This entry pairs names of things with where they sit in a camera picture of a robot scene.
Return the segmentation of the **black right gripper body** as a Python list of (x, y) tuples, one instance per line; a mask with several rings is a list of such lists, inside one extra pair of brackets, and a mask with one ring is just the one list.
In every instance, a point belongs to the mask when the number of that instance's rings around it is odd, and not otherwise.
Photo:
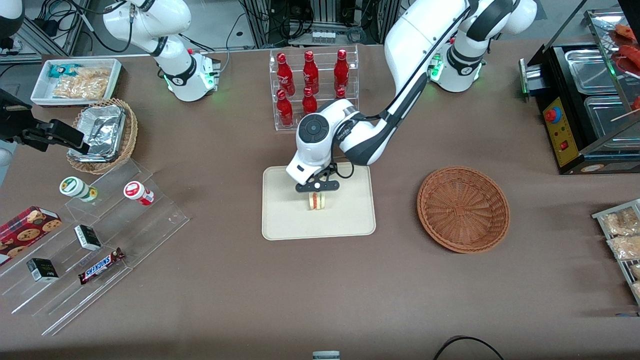
[(32, 107), (0, 89), (0, 139), (13, 142), (23, 131), (35, 129), (37, 120), (32, 114)]

